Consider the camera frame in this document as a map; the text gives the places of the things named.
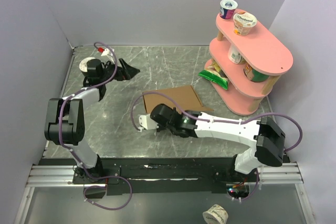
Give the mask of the brown cardboard box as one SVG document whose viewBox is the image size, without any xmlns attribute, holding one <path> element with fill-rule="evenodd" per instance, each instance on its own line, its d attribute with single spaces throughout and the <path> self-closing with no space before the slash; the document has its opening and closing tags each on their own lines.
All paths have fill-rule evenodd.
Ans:
<svg viewBox="0 0 336 224">
<path fill-rule="evenodd" d="M 164 96 L 158 95 L 158 93 L 164 94 L 174 100 L 184 111 L 214 111 L 213 109 L 206 107 L 201 102 L 198 94 L 191 85 L 161 89 L 161 90 L 151 90 L 155 94 L 146 94 L 143 97 L 144 108 L 147 114 L 150 114 L 152 110 L 161 103 L 166 104 L 170 108 L 176 107 L 173 102 Z"/>
</svg>

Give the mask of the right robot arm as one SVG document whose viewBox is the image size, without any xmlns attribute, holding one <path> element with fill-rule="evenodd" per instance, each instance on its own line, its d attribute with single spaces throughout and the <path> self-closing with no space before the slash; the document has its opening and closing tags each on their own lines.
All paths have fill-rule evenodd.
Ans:
<svg viewBox="0 0 336 224">
<path fill-rule="evenodd" d="M 280 167 L 283 164 L 285 133 L 269 117 L 243 122 L 200 111 L 183 114 L 176 108 L 159 104 L 139 121 L 146 130 L 167 129 L 180 137 L 212 137 L 248 146 L 246 151 L 237 154 L 229 169 L 230 177 L 238 182 L 259 166 Z"/>
</svg>

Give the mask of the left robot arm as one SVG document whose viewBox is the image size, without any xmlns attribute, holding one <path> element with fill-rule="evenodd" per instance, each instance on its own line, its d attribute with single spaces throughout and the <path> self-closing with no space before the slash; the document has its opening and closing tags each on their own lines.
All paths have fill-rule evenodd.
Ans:
<svg viewBox="0 0 336 224">
<path fill-rule="evenodd" d="M 84 76 L 83 87 L 74 94 L 48 101 L 45 138 L 67 149 L 77 163 L 76 174 L 92 183 L 106 177 L 101 158 L 85 141 L 85 109 L 100 102 L 106 94 L 107 83 L 134 78 L 140 70 L 123 59 L 118 63 L 102 62 L 87 57 L 79 64 Z"/>
</svg>

